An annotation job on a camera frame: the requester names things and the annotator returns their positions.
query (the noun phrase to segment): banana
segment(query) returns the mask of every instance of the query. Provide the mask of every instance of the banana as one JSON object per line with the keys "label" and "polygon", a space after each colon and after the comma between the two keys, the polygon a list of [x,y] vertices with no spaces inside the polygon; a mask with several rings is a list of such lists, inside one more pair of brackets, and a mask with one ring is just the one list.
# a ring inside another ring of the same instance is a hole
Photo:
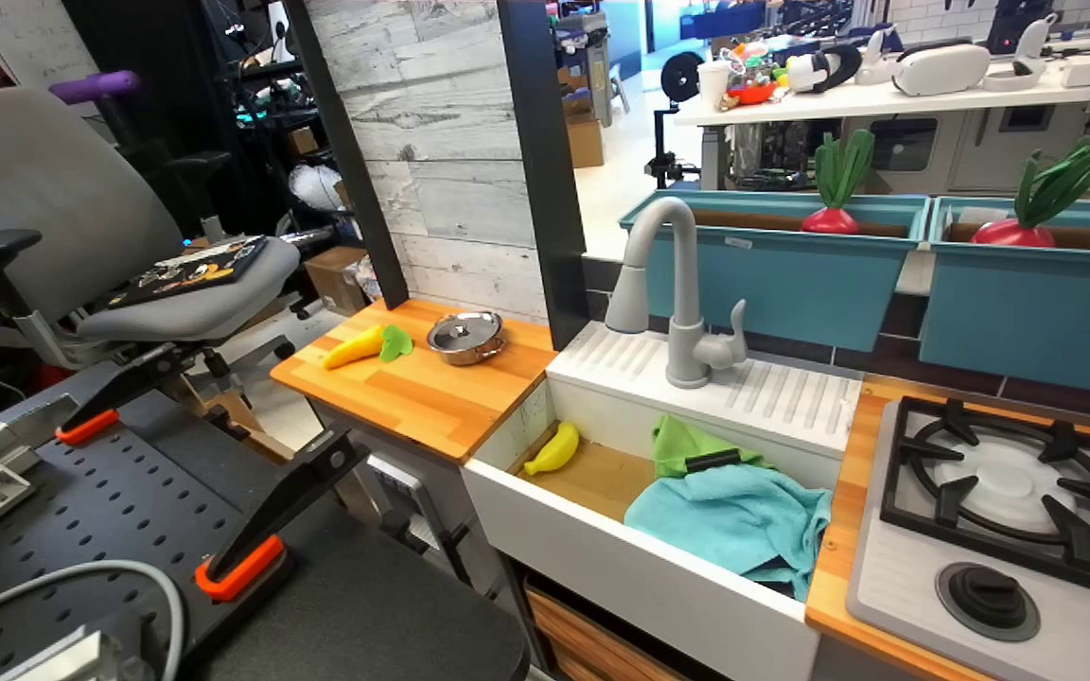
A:
{"label": "banana", "polygon": [[542,476],[564,468],[580,452],[580,428],[562,420],[554,439],[524,465],[524,473]]}
{"label": "banana", "polygon": [[378,354],[385,339],[385,325],[366,325],[364,334],[342,339],[336,348],[326,351],[322,365],[346,365],[346,363],[361,363],[366,354]]}

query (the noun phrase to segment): potted plant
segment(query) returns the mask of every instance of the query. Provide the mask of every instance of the potted plant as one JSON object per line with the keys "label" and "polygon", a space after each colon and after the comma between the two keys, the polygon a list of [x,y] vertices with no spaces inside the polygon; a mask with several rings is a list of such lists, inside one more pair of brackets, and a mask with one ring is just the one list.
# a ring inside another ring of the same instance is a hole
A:
{"label": "potted plant", "polygon": [[1041,155],[1032,155],[1016,191],[1016,217],[990,218],[973,234],[973,242],[1049,251],[1054,229],[1044,224],[1064,208],[1072,208],[1088,189],[1090,189],[1090,138],[1054,167],[1041,167]]}
{"label": "potted plant", "polygon": [[818,184],[820,208],[802,218],[802,229],[855,234],[858,225],[853,212],[844,212],[844,203],[862,184],[870,167],[876,167],[876,132],[855,127],[848,138],[837,138],[834,132],[824,132],[814,152],[814,184]]}

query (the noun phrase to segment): kitchen sink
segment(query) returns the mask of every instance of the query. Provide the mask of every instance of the kitchen sink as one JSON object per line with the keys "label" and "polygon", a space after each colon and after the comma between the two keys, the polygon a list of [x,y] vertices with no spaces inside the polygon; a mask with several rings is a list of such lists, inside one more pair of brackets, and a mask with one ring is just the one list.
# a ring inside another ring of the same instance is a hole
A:
{"label": "kitchen sink", "polygon": [[[818,631],[807,626],[802,602],[622,519],[656,481],[659,415],[755,446],[810,486],[834,486],[855,397],[855,375],[780,360],[749,360],[704,388],[675,388],[665,338],[587,325],[461,476],[487,542],[519,565],[727,676],[810,676]],[[582,432],[580,459],[562,473],[524,476],[558,420]]]}

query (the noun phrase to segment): wooden countertop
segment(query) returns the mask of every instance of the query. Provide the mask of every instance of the wooden countertop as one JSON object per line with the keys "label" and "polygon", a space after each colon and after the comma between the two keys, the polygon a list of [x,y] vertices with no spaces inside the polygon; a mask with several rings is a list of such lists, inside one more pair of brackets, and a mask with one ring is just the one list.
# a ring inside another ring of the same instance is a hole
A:
{"label": "wooden countertop", "polygon": [[[452,365],[426,339],[446,312],[455,312],[455,305],[366,305],[291,360],[277,363],[274,378],[452,460],[465,460],[477,441],[542,382],[544,363],[554,360],[554,339],[544,325],[505,316],[505,354],[477,365]],[[336,369],[322,365],[330,348],[378,320],[405,329],[418,339],[418,351],[394,363],[361,360]]]}
{"label": "wooden countertop", "polygon": [[[901,382],[901,378],[866,378],[862,382],[853,436],[848,436],[848,452],[839,465],[839,484],[834,491],[834,520],[824,529],[814,582],[810,582],[807,621],[824,635],[848,638],[848,643],[876,649],[880,657],[890,657],[899,666],[908,666],[923,676],[979,681],[983,676],[979,671],[959,666],[959,660],[952,660],[926,648],[918,648],[901,635],[870,626],[848,613],[848,582],[855,571],[855,544],[858,544],[858,529],[862,529],[866,486],[876,476],[880,428],[881,428],[885,404],[899,397],[942,399],[945,394],[940,394],[933,386]],[[976,404],[976,399],[973,399],[973,410],[1005,413],[1005,415],[1030,415],[1030,413],[993,410],[993,404]]]}

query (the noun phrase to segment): stove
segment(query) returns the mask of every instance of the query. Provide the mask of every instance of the stove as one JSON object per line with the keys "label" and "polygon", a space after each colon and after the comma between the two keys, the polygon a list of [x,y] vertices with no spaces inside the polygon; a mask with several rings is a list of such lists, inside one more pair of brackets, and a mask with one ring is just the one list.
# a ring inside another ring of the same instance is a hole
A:
{"label": "stove", "polygon": [[997,676],[1090,681],[1090,436],[892,399],[848,613]]}

